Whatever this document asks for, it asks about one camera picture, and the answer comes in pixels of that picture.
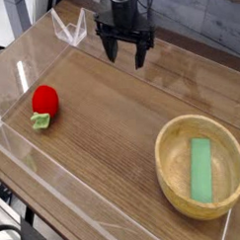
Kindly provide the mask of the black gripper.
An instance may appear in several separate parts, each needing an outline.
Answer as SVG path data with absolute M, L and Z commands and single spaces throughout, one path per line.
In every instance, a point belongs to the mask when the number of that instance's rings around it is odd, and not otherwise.
M 139 12 L 138 0 L 109 0 L 111 8 L 96 13 L 96 34 L 101 37 L 103 47 L 111 62 L 118 56 L 118 41 L 136 44 L 135 68 L 143 67 L 146 49 L 154 45 L 155 30 Z

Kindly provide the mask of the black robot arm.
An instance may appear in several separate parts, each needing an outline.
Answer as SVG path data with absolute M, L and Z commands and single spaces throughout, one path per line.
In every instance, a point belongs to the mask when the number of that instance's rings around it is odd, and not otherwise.
M 138 0 L 110 0 L 111 10 L 96 13 L 96 34 L 112 63 L 118 56 L 118 42 L 133 43 L 136 47 L 135 69 L 143 67 L 149 48 L 154 46 L 155 29 L 138 10 Z

